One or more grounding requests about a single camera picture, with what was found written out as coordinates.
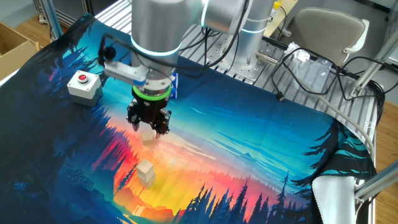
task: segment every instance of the painted landscape mat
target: painted landscape mat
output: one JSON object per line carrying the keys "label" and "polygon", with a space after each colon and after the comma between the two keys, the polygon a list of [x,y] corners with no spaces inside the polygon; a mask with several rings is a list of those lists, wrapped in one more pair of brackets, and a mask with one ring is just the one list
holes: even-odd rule
{"label": "painted landscape mat", "polygon": [[[375,174],[331,116],[212,70],[180,75],[170,133],[142,142],[149,126],[134,132],[125,119],[131,86],[97,64],[105,33],[130,39],[87,14],[0,88],[0,223],[319,223],[314,178]],[[72,103],[77,70],[101,77],[94,108]],[[156,173],[150,189],[136,172],[143,159]]]}

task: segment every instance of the wooden floor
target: wooden floor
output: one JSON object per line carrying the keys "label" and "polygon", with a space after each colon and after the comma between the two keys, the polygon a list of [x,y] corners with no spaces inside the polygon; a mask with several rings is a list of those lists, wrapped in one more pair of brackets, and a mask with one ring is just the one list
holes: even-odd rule
{"label": "wooden floor", "polygon": [[[63,33],[68,30],[68,28],[64,26],[61,26],[61,28]],[[42,47],[50,44],[49,27],[47,24],[39,23],[39,16],[35,16],[22,23],[20,26],[16,27],[15,30],[28,37],[30,40],[38,42]]]}
{"label": "wooden floor", "polygon": [[[43,47],[50,43],[49,28],[39,23],[38,16],[21,24],[16,30]],[[379,172],[398,160],[398,107],[388,102],[377,128],[376,144],[376,169]],[[376,223],[398,223],[398,183],[381,192],[376,198]]]}

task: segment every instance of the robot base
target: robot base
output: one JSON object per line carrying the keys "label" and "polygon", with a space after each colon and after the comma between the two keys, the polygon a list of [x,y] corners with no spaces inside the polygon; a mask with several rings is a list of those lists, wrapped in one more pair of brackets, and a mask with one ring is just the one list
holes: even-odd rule
{"label": "robot base", "polygon": [[[216,59],[218,59],[221,54],[222,54],[222,48],[223,46],[228,45],[228,36],[227,35],[222,35],[216,43],[210,48],[210,50],[207,53],[207,60],[214,62]],[[231,70],[231,72],[234,72],[237,74],[237,76],[240,76],[242,78],[245,78],[247,80],[251,81],[256,81],[261,72],[263,71],[264,67],[267,65],[267,63],[264,63],[256,58],[256,56],[253,54],[250,59],[250,64],[245,65],[245,66],[239,66],[236,63],[231,67],[231,64],[233,62],[233,57],[235,53],[236,47],[234,46],[228,53],[227,57],[222,60],[218,66],[224,68],[225,70]],[[274,53],[275,47],[268,44],[265,41],[261,41],[260,43],[260,48],[258,52],[271,56]]]}

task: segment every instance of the black cable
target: black cable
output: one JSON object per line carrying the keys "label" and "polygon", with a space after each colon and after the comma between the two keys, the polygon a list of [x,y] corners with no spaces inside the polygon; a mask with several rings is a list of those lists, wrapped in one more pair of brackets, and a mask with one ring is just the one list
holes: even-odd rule
{"label": "black cable", "polygon": [[208,63],[207,63],[207,51],[208,51],[207,50],[207,39],[208,39],[209,33],[210,33],[210,29],[206,28],[206,32],[205,32],[205,58],[204,58],[203,70],[201,71],[201,74],[199,74],[197,76],[187,75],[187,74],[182,73],[181,71],[178,72],[179,74],[181,74],[183,76],[186,76],[186,77],[189,77],[189,78],[200,78],[200,77],[202,77],[205,74],[205,71],[207,69],[206,66],[208,65]]}
{"label": "black cable", "polygon": [[[343,68],[345,68],[349,63],[351,63],[353,60],[356,60],[356,59],[365,59],[365,60],[369,60],[369,61],[371,61],[371,62],[378,63],[378,64],[380,64],[380,65],[383,65],[383,66],[385,66],[385,67],[387,67],[387,68],[390,68],[390,69],[392,69],[392,70],[394,70],[394,71],[397,72],[397,69],[396,69],[395,67],[393,67],[392,65],[389,65],[389,64],[387,64],[387,63],[378,62],[377,60],[374,60],[374,59],[372,59],[372,58],[363,57],[363,56],[357,56],[357,57],[351,58],[347,63],[345,63],[345,65],[343,66]],[[393,85],[390,89],[388,89],[387,91],[385,91],[384,94],[391,92],[391,91],[392,91],[395,87],[397,87],[397,86],[398,86],[398,82],[397,82],[395,85]]]}
{"label": "black cable", "polygon": [[231,70],[231,68],[232,68],[232,66],[234,65],[234,63],[235,63],[235,58],[236,58],[236,55],[238,54],[238,47],[239,47],[239,34],[238,34],[238,38],[237,38],[237,43],[236,43],[236,49],[235,49],[235,54],[234,54],[234,59],[232,60],[232,63],[231,63],[231,66],[229,66],[229,70]]}
{"label": "black cable", "polygon": [[272,46],[275,46],[275,47],[280,48],[282,50],[287,50],[287,48],[288,48],[288,46],[285,45],[284,43],[279,42],[278,40],[271,39],[269,37],[263,36],[262,40],[267,42],[268,44],[271,44]]}
{"label": "black cable", "polygon": [[[363,202],[363,204],[362,204],[362,207],[360,208],[361,210],[362,209],[367,209],[367,207],[369,207],[370,206],[370,204],[372,204],[372,202],[374,201],[374,199],[376,199],[376,197],[379,195],[379,193],[377,193],[376,195],[373,195],[373,197],[371,197],[369,200],[365,200],[364,202]],[[361,216],[359,216],[359,217],[357,217],[357,222],[360,222],[363,218],[364,218],[364,215],[365,214],[368,214],[368,213],[366,213],[366,212],[362,212],[361,213]]]}
{"label": "black cable", "polygon": [[[220,35],[220,34],[221,34],[221,32],[218,31],[218,32],[215,32],[214,34],[208,35],[208,37],[215,37],[215,36]],[[195,47],[195,46],[201,44],[203,41],[205,41],[205,37],[204,37],[204,36],[203,36],[200,40],[198,40],[197,42],[195,42],[194,44],[189,45],[189,46],[186,46],[186,47],[180,49],[180,52],[183,52],[183,51],[185,51],[185,50],[191,49],[191,48],[193,48],[193,47]]]}
{"label": "black cable", "polygon": [[196,46],[198,44],[201,44],[203,41],[205,41],[205,37],[202,37],[202,39],[198,40],[196,43],[194,43],[192,45],[189,45],[189,46],[186,46],[186,47],[180,49],[180,52],[183,52],[185,50],[191,49],[192,47],[194,47],[194,46]]}
{"label": "black cable", "polygon": [[[148,56],[147,54],[144,54],[141,51],[135,49],[133,46],[131,46],[131,45],[129,45],[129,44],[127,44],[127,43],[125,43],[125,42],[119,40],[118,38],[115,38],[115,37],[113,37],[113,36],[111,36],[109,34],[104,34],[103,35],[103,39],[104,38],[109,38],[109,39],[113,40],[115,43],[118,43],[118,44],[122,45],[123,47],[127,48],[128,50],[130,50],[130,51],[132,51],[134,53],[137,53],[138,55],[140,55],[140,56],[142,56],[142,57],[144,57],[144,58],[146,58],[148,60],[151,60],[151,61],[153,61],[155,63],[158,63],[159,65],[164,65],[164,66],[173,67],[173,68],[187,69],[187,70],[201,70],[202,69],[202,66],[198,66],[198,67],[183,67],[183,66],[178,66],[177,64],[167,63],[167,62],[165,62],[163,60],[159,60],[157,58]],[[101,55],[100,54],[101,54],[101,52],[99,52],[99,60],[98,60],[99,64],[101,64]]]}
{"label": "black cable", "polygon": [[[312,52],[311,50],[303,49],[303,48],[301,48],[301,49],[296,49],[296,50],[307,50],[308,52],[310,52],[310,53],[312,53],[312,54],[314,54],[314,55],[316,55],[316,56],[318,56],[318,57],[324,58],[325,60],[327,60],[327,61],[329,61],[329,62],[332,63],[332,67],[336,70],[336,73],[334,73],[333,71],[331,71],[331,73],[335,74],[336,77],[335,77],[335,78],[333,79],[333,81],[331,82],[330,86],[328,87],[328,90],[330,89],[330,87],[332,86],[332,84],[335,82],[335,80],[338,79],[338,80],[339,80],[339,86],[340,86],[341,92],[342,92],[342,94],[343,94],[343,98],[344,98],[346,101],[355,100],[355,99],[357,99],[357,98],[374,97],[374,98],[376,99],[376,105],[377,105],[377,123],[376,123],[376,125],[380,122],[381,115],[382,115],[382,112],[383,112],[383,109],[384,109],[384,102],[385,102],[385,99],[386,99],[385,94],[386,94],[386,92],[391,91],[393,88],[395,88],[396,85],[398,85],[398,84],[394,85],[394,87],[392,87],[391,89],[389,89],[388,91],[385,92],[385,91],[382,89],[382,87],[380,86],[380,84],[378,84],[378,83],[376,83],[375,81],[372,81],[372,80],[371,80],[371,81],[369,81],[369,83],[367,84],[367,87],[374,93],[373,95],[357,96],[357,97],[353,97],[353,98],[347,99],[347,97],[346,97],[345,94],[344,94],[344,89],[343,89],[343,86],[342,86],[341,80],[340,80],[340,77],[351,77],[351,78],[354,78],[355,80],[357,80],[357,79],[360,78],[359,74],[361,74],[361,73],[364,72],[364,71],[360,71],[360,72],[358,72],[358,73],[350,73],[348,70],[347,70],[347,71],[345,70],[346,66],[347,66],[349,63],[351,63],[353,60],[356,60],[356,59],[358,59],[358,58],[363,58],[363,59],[367,59],[367,60],[370,60],[370,61],[375,61],[375,60],[373,60],[373,59],[371,59],[371,58],[366,58],[366,57],[355,57],[355,58],[353,58],[352,60],[350,60],[349,62],[345,63],[345,65],[344,65],[342,68],[340,68],[340,67],[337,67],[330,59],[327,59],[327,58],[325,58],[325,57],[323,57],[323,56],[321,56],[321,55],[318,55],[318,54],[316,54],[315,52]],[[307,93],[312,93],[311,91],[308,91],[307,89],[305,89],[305,88],[299,83],[299,81],[297,80],[297,77],[295,77],[295,75],[294,75],[293,72],[290,70],[290,68],[288,68],[287,65],[284,63],[296,50],[294,50],[294,51],[291,52],[290,54],[286,55],[286,57],[284,57],[284,58],[282,59],[282,62],[281,62],[277,67],[275,67],[274,71],[272,71],[272,73],[271,73],[272,81],[273,81],[273,76],[274,76],[275,73],[276,73],[276,70],[278,70],[278,69],[280,68],[280,66],[283,65],[283,66],[285,66],[285,67],[287,68],[287,70],[289,71],[289,73],[294,77],[295,81],[300,85],[300,87],[303,89],[303,91],[306,91]],[[273,81],[272,83],[273,83],[273,85],[275,86],[275,89],[277,90],[277,97],[278,97],[278,98],[283,98],[283,94],[279,91],[278,87],[276,86],[276,83],[275,83],[274,81]],[[324,92],[324,93],[315,93],[315,94],[324,95],[324,94],[327,94],[327,93],[328,93],[328,90],[327,90],[326,92]]]}
{"label": "black cable", "polygon": [[244,5],[245,5],[245,7],[244,7],[244,9],[243,9],[243,11],[242,11],[241,18],[239,19],[239,22],[238,22],[238,26],[237,26],[237,28],[236,28],[236,31],[235,31],[234,35],[232,36],[231,43],[229,43],[228,47],[226,48],[226,50],[225,50],[225,52],[222,54],[222,56],[221,56],[219,59],[215,60],[213,63],[211,63],[211,64],[208,66],[209,68],[210,68],[210,67],[213,67],[213,66],[215,66],[215,65],[217,65],[218,63],[220,63],[220,62],[227,56],[228,52],[231,50],[231,48],[232,48],[232,46],[233,46],[233,44],[234,44],[234,42],[235,42],[235,39],[236,39],[236,37],[237,37],[238,34],[239,34],[239,30],[240,30],[240,27],[241,27],[241,25],[242,25],[244,15],[245,15],[245,13],[246,13],[248,7],[249,7],[249,0],[246,0]]}
{"label": "black cable", "polygon": [[284,30],[284,28],[285,28],[285,24],[286,24],[286,20],[287,20],[287,13],[286,13],[286,11],[285,11],[285,9],[281,6],[280,7],[283,11],[284,11],[284,13],[285,13],[285,21],[284,21],[284,24],[282,25],[282,29],[280,30],[280,32],[279,32],[279,35],[278,35],[278,39],[276,39],[276,40],[279,40],[280,39],[280,35],[282,34],[282,31]]}

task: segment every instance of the pine tree silhouette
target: pine tree silhouette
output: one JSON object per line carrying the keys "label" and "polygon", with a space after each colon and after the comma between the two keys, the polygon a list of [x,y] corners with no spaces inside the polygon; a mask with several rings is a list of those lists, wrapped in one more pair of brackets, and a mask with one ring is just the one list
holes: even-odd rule
{"label": "pine tree silhouette", "polygon": [[261,208],[261,201],[262,201],[262,193],[260,194],[259,198],[257,199],[256,205],[254,206],[254,210],[251,214],[251,217],[249,219],[249,224],[255,224],[260,222],[261,214],[260,214],[260,208]]}
{"label": "pine tree silhouette", "polygon": [[207,190],[205,191],[205,193],[203,194],[203,196],[201,197],[198,206],[196,207],[195,211],[193,211],[193,216],[192,218],[198,222],[199,220],[202,219],[203,214],[205,214],[206,211],[206,198],[207,198]]}
{"label": "pine tree silhouette", "polygon": [[228,224],[235,224],[237,222],[238,216],[241,213],[244,196],[246,195],[247,190],[248,190],[248,182],[246,181],[246,183],[244,184],[244,186],[242,188],[241,193],[239,194],[239,196],[236,199],[236,203],[235,203],[234,207],[231,210]]}
{"label": "pine tree silhouette", "polygon": [[125,156],[123,157],[123,159],[121,159],[121,160],[118,162],[118,164],[116,165],[116,167],[113,169],[114,173],[116,173],[116,172],[120,169],[120,167],[122,166],[122,164],[123,164],[124,160],[126,160],[126,158],[127,158],[127,155],[125,155]]}
{"label": "pine tree silhouette", "polygon": [[221,203],[223,203],[223,199],[221,199],[221,200],[219,199],[217,201],[216,205],[214,206],[213,213],[210,215],[208,224],[213,224],[214,223],[213,221],[217,220],[218,215],[220,215],[220,213],[221,213],[221,206],[222,206],[222,205],[220,205]]}
{"label": "pine tree silhouette", "polygon": [[241,210],[241,213],[238,215],[238,218],[236,219],[235,224],[241,224],[241,223],[246,223],[246,221],[244,221],[244,214],[246,213],[246,206],[248,205],[248,201],[246,200],[243,208]]}
{"label": "pine tree silhouette", "polygon": [[[59,181],[58,175],[62,171],[63,165],[69,163],[69,159],[73,158],[73,166],[78,167],[77,161],[84,157],[87,159],[87,163],[80,164],[80,169],[86,170],[92,164],[91,162],[96,161],[100,156],[97,152],[104,151],[104,146],[107,146],[112,140],[114,130],[106,127],[109,116],[105,115],[106,110],[102,108],[101,104],[99,103],[93,108],[76,105],[71,101],[67,90],[67,83],[77,70],[89,70],[94,66],[94,63],[91,62],[91,65],[88,63],[82,65],[82,62],[86,61],[85,57],[82,56],[85,49],[78,49],[78,44],[82,44],[81,37],[86,33],[86,30],[91,29],[94,21],[96,21],[94,17],[86,16],[77,20],[62,40],[53,42],[51,46],[32,57],[19,70],[19,75],[13,77],[1,88],[2,93],[7,92],[9,91],[8,88],[15,88],[12,82],[18,82],[19,88],[26,91],[18,90],[14,96],[8,96],[6,101],[0,100],[1,105],[7,108],[20,108],[19,104],[24,105],[20,112],[14,110],[2,111],[1,117],[7,117],[7,120],[2,123],[2,128],[7,132],[1,131],[4,147],[0,150],[0,163],[2,164],[0,182],[2,182],[3,187],[3,185],[7,186],[10,181],[18,180],[20,176],[29,175],[29,178],[32,179],[31,182],[34,183],[34,185],[29,186],[30,190],[40,188],[41,194],[37,199],[40,203],[33,204],[32,202],[27,203],[25,200],[21,200],[23,203],[20,203],[19,198],[4,200],[3,195],[4,192],[7,192],[7,189],[0,192],[0,201],[15,202],[10,207],[10,211],[13,211],[9,212],[6,209],[2,213],[15,214],[16,210],[26,211],[23,215],[12,215],[14,223],[26,223],[27,220],[32,223],[40,223],[39,220],[56,223],[61,221],[63,217],[67,217],[65,213],[68,211],[60,211],[65,212],[63,216],[58,217],[57,221],[54,219],[54,211],[57,209],[57,205],[54,204],[57,203],[53,197],[54,188]],[[19,113],[25,113],[25,116],[19,116]],[[7,155],[10,150],[22,151],[23,149],[28,149],[24,150],[24,156],[20,154],[14,156],[15,153],[3,156],[4,154]],[[10,169],[12,164],[18,166],[18,169]],[[85,200],[85,197],[86,194],[82,195],[82,200]],[[90,213],[90,216],[101,217],[102,221],[121,223],[121,220],[124,220],[129,222],[121,213],[120,217],[112,217],[108,209],[105,209],[102,205],[96,204],[93,206],[91,204],[88,207],[90,208],[87,209],[90,210],[87,210],[86,215]],[[79,218],[69,217],[64,222],[72,223],[72,220],[75,219],[82,219],[82,222],[79,223],[97,223],[94,218],[85,217],[85,214],[82,214]]]}
{"label": "pine tree silhouette", "polygon": [[272,219],[268,219],[268,222],[282,223],[284,210],[285,210],[285,208],[284,208],[285,207],[285,199],[286,199],[285,187],[286,187],[286,184],[288,181],[289,181],[289,172],[287,172],[286,177],[282,180],[282,183],[284,183],[284,186],[283,186],[280,194],[277,196],[277,203],[272,208],[272,210],[274,211]]}
{"label": "pine tree silhouette", "polygon": [[226,193],[225,193],[226,196],[225,196],[224,203],[226,203],[228,201],[228,194],[229,194],[229,189],[226,190]]}
{"label": "pine tree silhouette", "polygon": [[320,145],[310,147],[312,151],[304,153],[305,156],[312,156],[312,155],[317,155],[320,153],[323,153],[321,156],[321,159],[312,164],[310,166],[311,169],[315,169],[315,172],[308,176],[305,177],[301,180],[292,180],[292,183],[298,187],[303,187],[304,189],[297,192],[295,195],[299,195],[303,199],[309,201],[307,203],[307,207],[304,208],[303,205],[301,208],[298,210],[296,209],[291,209],[290,212],[287,212],[286,215],[291,217],[295,217],[295,220],[300,220],[303,222],[310,222],[310,219],[312,217],[312,190],[311,189],[306,189],[305,187],[310,187],[310,184],[312,181],[317,177],[322,171],[321,168],[325,164],[325,162],[330,158],[332,154],[334,154],[338,150],[338,141],[339,141],[339,134],[342,134],[345,138],[348,137],[346,132],[349,132],[345,127],[338,122],[337,120],[333,120],[330,128],[328,131],[321,136],[320,138],[316,139],[316,141],[321,141],[324,140]]}
{"label": "pine tree silhouette", "polygon": [[128,184],[128,182],[130,181],[131,176],[132,176],[133,173],[136,171],[136,166],[137,166],[137,164],[135,164],[135,165],[131,168],[131,170],[127,173],[127,175],[120,181],[119,187],[116,189],[115,195],[116,195],[120,190],[122,190],[122,189],[126,186],[126,184]]}
{"label": "pine tree silhouette", "polygon": [[289,201],[289,205],[287,208],[284,209],[283,220],[281,224],[291,224],[297,221],[297,211],[295,210],[295,203],[294,209],[292,208],[292,201]]}
{"label": "pine tree silhouette", "polygon": [[112,159],[113,153],[109,153],[106,155],[99,163],[98,165],[94,166],[94,169],[104,169],[104,167],[108,164],[108,162]]}
{"label": "pine tree silhouette", "polygon": [[203,190],[205,189],[205,185],[203,184],[203,186],[201,187],[198,196],[196,196],[194,199],[191,200],[191,202],[189,203],[187,209],[185,210],[181,220],[182,223],[195,223],[196,220],[196,211],[198,208],[198,205],[200,203],[200,197],[201,197],[201,193],[203,192]]}
{"label": "pine tree silhouette", "polygon": [[214,202],[216,200],[216,196],[217,195],[214,195],[213,199],[211,200],[211,202],[210,202],[210,204],[209,204],[209,206],[208,206],[208,208],[206,210],[205,216],[204,216],[204,218],[203,218],[201,223],[208,223],[209,222],[210,214],[211,214],[211,211],[213,210],[213,205],[214,205]]}
{"label": "pine tree silhouette", "polygon": [[231,212],[231,201],[234,198],[234,195],[232,194],[226,201],[225,206],[221,210],[220,217],[218,218],[218,224],[225,224],[228,221],[229,213]]}
{"label": "pine tree silhouette", "polygon": [[261,223],[266,223],[268,217],[268,201],[269,197],[264,201],[260,209],[260,220]]}
{"label": "pine tree silhouette", "polygon": [[172,224],[177,224],[178,216],[180,215],[181,208],[178,210],[177,214],[175,214]]}
{"label": "pine tree silhouette", "polygon": [[198,206],[198,223],[207,223],[210,214],[206,215],[206,207],[209,204],[209,200],[211,197],[211,193],[213,191],[213,188],[210,189],[209,193],[207,193],[207,190],[205,194],[203,195],[200,204]]}

